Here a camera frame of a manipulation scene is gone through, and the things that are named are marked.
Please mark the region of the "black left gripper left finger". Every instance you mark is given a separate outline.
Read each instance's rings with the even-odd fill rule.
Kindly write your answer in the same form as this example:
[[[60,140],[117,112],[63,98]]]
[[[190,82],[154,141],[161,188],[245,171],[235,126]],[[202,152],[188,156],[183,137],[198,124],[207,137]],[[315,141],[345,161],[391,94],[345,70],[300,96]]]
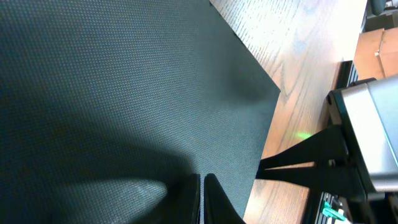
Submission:
[[[188,223],[200,222],[200,175],[190,174],[171,188],[166,198],[136,223]]]

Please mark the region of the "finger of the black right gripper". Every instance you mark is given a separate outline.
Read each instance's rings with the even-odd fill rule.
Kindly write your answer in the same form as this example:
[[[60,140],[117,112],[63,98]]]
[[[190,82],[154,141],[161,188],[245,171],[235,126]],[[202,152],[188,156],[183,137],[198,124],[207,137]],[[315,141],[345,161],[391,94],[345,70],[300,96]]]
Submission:
[[[278,180],[339,196],[357,196],[358,172],[355,166],[338,161],[335,165],[294,167],[297,161],[262,160],[256,179]]]
[[[333,125],[274,156],[262,159],[259,170],[306,162],[340,160],[348,157],[341,125]]]

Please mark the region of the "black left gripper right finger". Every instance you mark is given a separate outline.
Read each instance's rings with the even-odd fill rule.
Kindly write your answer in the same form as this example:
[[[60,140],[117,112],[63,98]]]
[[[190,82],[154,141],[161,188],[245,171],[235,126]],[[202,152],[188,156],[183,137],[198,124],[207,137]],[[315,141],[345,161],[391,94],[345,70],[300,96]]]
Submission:
[[[204,220],[205,224],[245,224],[214,174],[204,179]]]

